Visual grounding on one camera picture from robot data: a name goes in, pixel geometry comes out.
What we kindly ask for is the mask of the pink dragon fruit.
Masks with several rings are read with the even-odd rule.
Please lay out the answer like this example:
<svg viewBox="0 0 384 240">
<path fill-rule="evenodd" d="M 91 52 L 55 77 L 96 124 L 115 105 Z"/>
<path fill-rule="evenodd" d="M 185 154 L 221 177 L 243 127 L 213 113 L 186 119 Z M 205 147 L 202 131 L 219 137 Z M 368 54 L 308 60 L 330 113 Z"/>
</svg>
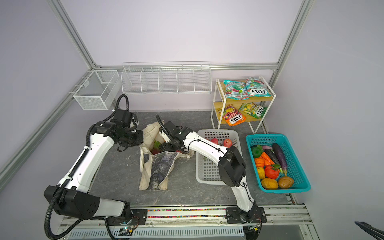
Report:
<svg viewBox="0 0 384 240">
<path fill-rule="evenodd" d="M 162 144 L 162 143 L 159 142 L 159 141 L 154 141 L 153 152 L 161 152 L 161 150 L 160 150 L 160 145 L 161 145 L 161 144 Z"/>
</svg>

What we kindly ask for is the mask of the cream canvas grocery bag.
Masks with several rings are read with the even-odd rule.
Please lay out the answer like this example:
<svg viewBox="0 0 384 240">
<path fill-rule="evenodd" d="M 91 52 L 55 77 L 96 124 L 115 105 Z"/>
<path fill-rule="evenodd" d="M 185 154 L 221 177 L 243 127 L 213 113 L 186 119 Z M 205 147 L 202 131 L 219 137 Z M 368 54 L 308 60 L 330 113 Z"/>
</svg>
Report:
<svg viewBox="0 0 384 240">
<path fill-rule="evenodd" d="M 161 190 L 168 189 L 169 175 L 174 169 L 175 161 L 181 158 L 190 159 L 195 152 L 187 154 L 179 152 L 153 152 L 154 141 L 164 143 L 160 135 L 160 124 L 152 123 L 147 125 L 144 130 L 144 142 L 140 147 L 140 172 L 141 180 L 139 190 Z"/>
</svg>

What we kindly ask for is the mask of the red tomato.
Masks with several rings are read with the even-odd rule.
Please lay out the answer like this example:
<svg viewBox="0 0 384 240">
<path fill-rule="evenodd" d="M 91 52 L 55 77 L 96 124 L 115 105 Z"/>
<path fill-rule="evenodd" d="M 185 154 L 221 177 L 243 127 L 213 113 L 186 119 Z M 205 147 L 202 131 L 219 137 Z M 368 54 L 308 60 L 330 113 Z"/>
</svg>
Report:
<svg viewBox="0 0 384 240">
<path fill-rule="evenodd" d="M 269 165 L 264 168 L 266 178 L 276 180 L 280 174 L 280 165 Z"/>
</svg>

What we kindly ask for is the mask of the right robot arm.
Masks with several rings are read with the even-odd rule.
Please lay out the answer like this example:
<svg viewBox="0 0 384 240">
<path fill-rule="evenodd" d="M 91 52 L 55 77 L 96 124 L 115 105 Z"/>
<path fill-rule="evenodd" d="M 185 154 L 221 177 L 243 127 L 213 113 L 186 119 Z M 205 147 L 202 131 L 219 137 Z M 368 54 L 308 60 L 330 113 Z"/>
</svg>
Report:
<svg viewBox="0 0 384 240">
<path fill-rule="evenodd" d="M 166 150 L 178 150 L 181 153 L 195 151 L 211 160 L 219 169 L 223 183 L 232 188 L 237 206 L 229 207 L 226 215 L 229 223 L 263 224 L 267 222 L 264 209 L 259 207 L 250 193 L 247 183 L 246 164 L 239 150 L 215 144 L 188 127 L 176 126 L 168 121 L 163 123 L 156 115 L 160 124 L 159 133 L 164 138 Z"/>
</svg>

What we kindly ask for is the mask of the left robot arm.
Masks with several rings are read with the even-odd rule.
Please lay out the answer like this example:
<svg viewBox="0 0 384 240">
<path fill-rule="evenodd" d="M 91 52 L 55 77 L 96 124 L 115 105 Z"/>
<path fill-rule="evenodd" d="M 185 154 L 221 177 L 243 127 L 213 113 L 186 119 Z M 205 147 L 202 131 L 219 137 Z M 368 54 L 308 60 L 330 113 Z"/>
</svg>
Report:
<svg viewBox="0 0 384 240">
<path fill-rule="evenodd" d="M 108 151 L 117 145 L 118 152 L 139 146 L 144 133 L 138 130 L 138 117 L 129 110 L 128 96 L 122 94 L 117 103 L 126 101 L 125 109 L 115 107 L 106 119 L 91 125 L 86 134 L 84 149 L 69 172 L 55 186 L 48 186 L 44 196 L 49 206 L 44 220 L 44 231 L 48 239 L 59 240 L 68 235 L 85 220 L 103 219 L 107 226 L 112 219 L 121 225 L 132 222 L 133 213 L 126 201 L 102 199 L 89 194 L 93 180 Z M 54 234 L 51 228 L 52 214 L 76 218 L 67 230 Z"/>
</svg>

